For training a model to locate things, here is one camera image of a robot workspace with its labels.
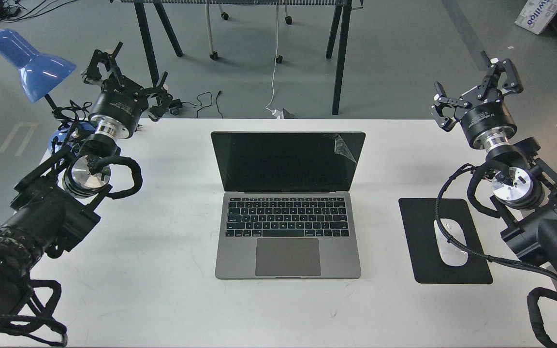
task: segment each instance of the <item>computer mouse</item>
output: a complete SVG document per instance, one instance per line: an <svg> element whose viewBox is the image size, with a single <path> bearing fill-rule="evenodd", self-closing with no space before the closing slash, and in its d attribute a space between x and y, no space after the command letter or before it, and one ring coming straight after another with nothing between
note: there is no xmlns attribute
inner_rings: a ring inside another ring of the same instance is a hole
<svg viewBox="0 0 557 348"><path fill-rule="evenodd" d="M464 231L461 229L458 222L450 218L442 218L441 221L446 231L463 245L466 244L466 236L464 236ZM452 243L447 242L446 237L442 234L442 231L440 231L438 223L435 220L433 220L433 227L435 228L436 242L438 243L442 261L452 267L460 267L466 264L466 262L468 262L468 253L455 247Z"/></svg>

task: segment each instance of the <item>laptop screen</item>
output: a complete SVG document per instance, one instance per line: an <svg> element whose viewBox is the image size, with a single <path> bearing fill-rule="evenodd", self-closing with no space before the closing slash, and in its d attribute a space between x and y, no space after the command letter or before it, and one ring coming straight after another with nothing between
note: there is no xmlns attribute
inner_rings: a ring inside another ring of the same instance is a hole
<svg viewBox="0 0 557 348"><path fill-rule="evenodd" d="M225 191L348 191L363 132L212 132Z"/></svg>

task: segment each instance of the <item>white cable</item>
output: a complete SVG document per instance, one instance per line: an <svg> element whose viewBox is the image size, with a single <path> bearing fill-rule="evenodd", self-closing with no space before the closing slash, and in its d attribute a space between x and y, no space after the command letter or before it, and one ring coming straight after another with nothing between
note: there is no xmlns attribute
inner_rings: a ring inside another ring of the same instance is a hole
<svg viewBox="0 0 557 348"><path fill-rule="evenodd" d="M270 110L270 108L268 108L268 106L270 106L270 104L272 104L272 101L274 101L274 75L277 72L277 57L279 54L279 4L277 3L277 28L276 28L276 34L274 36L274 71L272 71L272 98L270 99L270 102L268 103L268 105L265 106L265 109L268 110L269 112L272 112L274 114L275 110Z"/></svg>

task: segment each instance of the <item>cardboard box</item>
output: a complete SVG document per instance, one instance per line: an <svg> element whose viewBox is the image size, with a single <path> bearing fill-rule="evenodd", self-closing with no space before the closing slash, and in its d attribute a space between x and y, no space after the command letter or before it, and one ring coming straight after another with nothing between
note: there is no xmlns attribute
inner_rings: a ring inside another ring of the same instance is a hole
<svg viewBox="0 0 557 348"><path fill-rule="evenodd" d="M528 0L515 24L540 34L557 13L557 0Z"/></svg>

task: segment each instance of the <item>black table leg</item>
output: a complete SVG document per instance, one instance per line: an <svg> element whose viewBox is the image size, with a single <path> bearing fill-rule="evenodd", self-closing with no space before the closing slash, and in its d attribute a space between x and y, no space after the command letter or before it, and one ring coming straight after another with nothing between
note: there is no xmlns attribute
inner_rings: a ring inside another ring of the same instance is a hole
<svg viewBox="0 0 557 348"><path fill-rule="evenodd" d="M150 77L152 77L152 85L159 83L159 68L156 65L156 56L152 46L152 38L150 37L150 28L147 25L146 9L143 3L135 2L134 10L137 12L137 21L141 30L141 40L143 40L143 48L146 51L147 66L150 69Z"/></svg>
<svg viewBox="0 0 557 348"><path fill-rule="evenodd" d="M334 17L332 18L332 26L330 29L330 38L328 39L328 47L325 50L325 57L332 58L332 51L334 50L334 41L337 40L338 20L341 18L341 10L343 6L334 7Z"/></svg>
<svg viewBox="0 0 557 348"><path fill-rule="evenodd" d="M352 0L347 0L341 18L341 33L338 37L337 76L334 78L334 97L332 99L332 114L338 115L338 103L341 99L341 86L343 84L343 68L345 67L345 51L347 50L347 33L350 28L350 15L352 14Z"/></svg>
<svg viewBox="0 0 557 348"><path fill-rule="evenodd" d="M182 57L182 49L179 47L179 42L177 42L177 37L175 37L175 33L173 31L173 27L171 26L171 22L169 22L169 17L167 17L166 12L164 11L164 6L162 3L155 3L154 7L156 7L156 12L159 14L161 18L161 22L164 27L164 31L166 31L166 36L169 38L171 42L171 46L173 46L173 50L178 57Z"/></svg>

